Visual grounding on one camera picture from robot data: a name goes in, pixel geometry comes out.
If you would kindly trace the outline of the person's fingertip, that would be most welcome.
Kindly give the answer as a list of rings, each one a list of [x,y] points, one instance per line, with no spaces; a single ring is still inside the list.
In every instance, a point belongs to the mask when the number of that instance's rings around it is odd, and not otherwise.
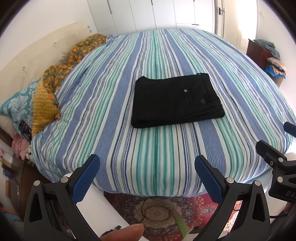
[[[144,225],[137,223],[121,230],[114,230],[100,238],[102,241],[138,241],[144,234]]]

